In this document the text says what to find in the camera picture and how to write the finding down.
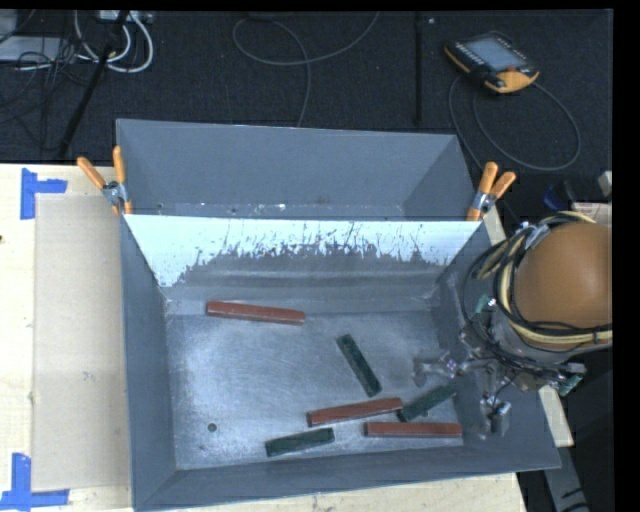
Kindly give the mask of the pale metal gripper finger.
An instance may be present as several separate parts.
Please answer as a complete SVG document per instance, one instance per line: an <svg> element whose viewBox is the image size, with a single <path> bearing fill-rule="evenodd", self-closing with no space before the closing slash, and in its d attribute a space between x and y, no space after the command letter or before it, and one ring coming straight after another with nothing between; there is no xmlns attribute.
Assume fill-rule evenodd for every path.
<svg viewBox="0 0 640 512"><path fill-rule="evenodd" d="M419 355L414 359L415 368L455 368L456 361L449 351L439 354Z"/></svg>
<svg viewBox="0 0 640 512"><path fill-rule="evenodd" d="M450 382L455 376L455 371L451 372L440 366L419 366L412 373L412 379L417 387L435 386L437 382L440 384Z"/></svg>

